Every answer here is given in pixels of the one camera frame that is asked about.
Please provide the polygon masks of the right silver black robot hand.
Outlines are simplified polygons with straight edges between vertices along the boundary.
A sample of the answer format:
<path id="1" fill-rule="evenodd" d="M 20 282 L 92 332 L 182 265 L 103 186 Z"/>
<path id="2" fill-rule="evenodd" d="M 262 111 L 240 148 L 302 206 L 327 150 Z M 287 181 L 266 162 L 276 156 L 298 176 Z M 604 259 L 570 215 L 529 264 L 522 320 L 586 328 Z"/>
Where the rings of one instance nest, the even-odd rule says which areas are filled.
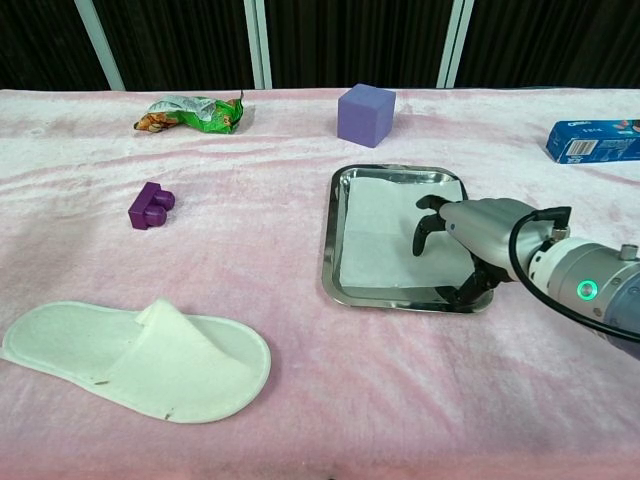
<path id="1" fill-rule="evenodd" d="M 439 287 L 438 294 L 455 307 L 470 307 L 501 283 L 518 279 L 509 256 L 509 238 L 513 227 L 534 208 L 514 199 L 447 200 L 426 195 L 416 202 L 430 210 L 417 224 L 412 253 L 423 253 L 427 238 L 446 232 L 470 254 L 474 271 L 458 288 Z"/>

